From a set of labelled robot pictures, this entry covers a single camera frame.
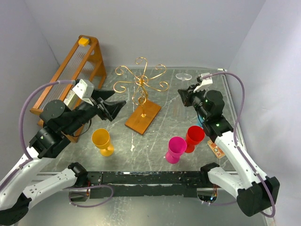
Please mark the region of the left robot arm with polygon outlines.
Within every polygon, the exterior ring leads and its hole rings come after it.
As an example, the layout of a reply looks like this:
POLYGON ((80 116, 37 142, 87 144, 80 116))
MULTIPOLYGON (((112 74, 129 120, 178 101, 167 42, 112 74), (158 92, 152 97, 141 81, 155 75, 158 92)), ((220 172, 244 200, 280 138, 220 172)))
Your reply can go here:
POLYGON ((108 101, 113 90, 95 89, 92 102, 82 102, 71 110, 63 101, 48 102, 40 114, 43 128, 30 140, 27 150, 32 160, 23 156, 0 184, 0 224, 10 226, 22 219, 29 209, 52 194, 68 188, 88 185, 88 172, 78 162, 40 183, 29 185, 33 178, 70 144, 68 136, 98 116, 113 121, 126 104, 125 100, 108 101))

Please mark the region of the red wine glass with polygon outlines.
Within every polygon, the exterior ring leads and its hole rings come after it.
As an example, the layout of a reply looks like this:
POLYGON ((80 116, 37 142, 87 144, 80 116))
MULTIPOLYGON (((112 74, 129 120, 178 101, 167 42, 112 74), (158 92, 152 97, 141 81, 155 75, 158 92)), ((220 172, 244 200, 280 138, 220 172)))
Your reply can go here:
POLYGON ((195 150, 197 146, 205 138, 205 132, 200 126, 191 126, 188 128, 186 133, 186 153, 191 153, 195 150))

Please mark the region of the blue wine glass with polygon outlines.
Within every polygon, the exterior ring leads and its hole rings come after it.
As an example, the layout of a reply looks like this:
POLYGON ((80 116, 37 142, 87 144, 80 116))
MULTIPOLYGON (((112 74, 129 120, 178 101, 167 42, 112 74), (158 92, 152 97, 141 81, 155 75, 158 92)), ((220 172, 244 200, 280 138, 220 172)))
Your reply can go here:
POLYGON ((197 125, 201 128, 203 128, 203 122, 204 122, 204 119, 200 116, 200 115, 197 115, 197 118, 198 118, 198 122, 197 122, 197 125))

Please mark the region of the clear wine glass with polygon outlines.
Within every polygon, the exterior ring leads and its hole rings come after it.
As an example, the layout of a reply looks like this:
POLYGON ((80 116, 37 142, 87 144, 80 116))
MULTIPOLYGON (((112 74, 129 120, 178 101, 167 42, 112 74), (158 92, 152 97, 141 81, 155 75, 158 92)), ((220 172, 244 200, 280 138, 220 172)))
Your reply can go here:
POLYGON ((189 81, 192 79, 192 76, 187 73, 177 73, 175 77, 181 81, 189 81))

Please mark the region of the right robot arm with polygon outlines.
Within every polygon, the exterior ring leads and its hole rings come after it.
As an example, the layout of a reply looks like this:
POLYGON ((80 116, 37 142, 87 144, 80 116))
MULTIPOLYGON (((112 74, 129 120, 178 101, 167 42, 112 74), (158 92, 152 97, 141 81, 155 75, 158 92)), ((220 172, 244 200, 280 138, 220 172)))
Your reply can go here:
POLYGON ((192 106, 202 123, 205 134, 227 156, 236 170, 235 177, 216 163, 201 167, 199 180, 202 186, 217 185, 231 194, 242 212, 251 217, 268 208, 275 215, 280 182, 267 174, 252 160, 237 139, 235 130, 223 116, 225 102, 217 90, 194 91, 195 86, 179 89, 178 93, 185 107, 192 106))

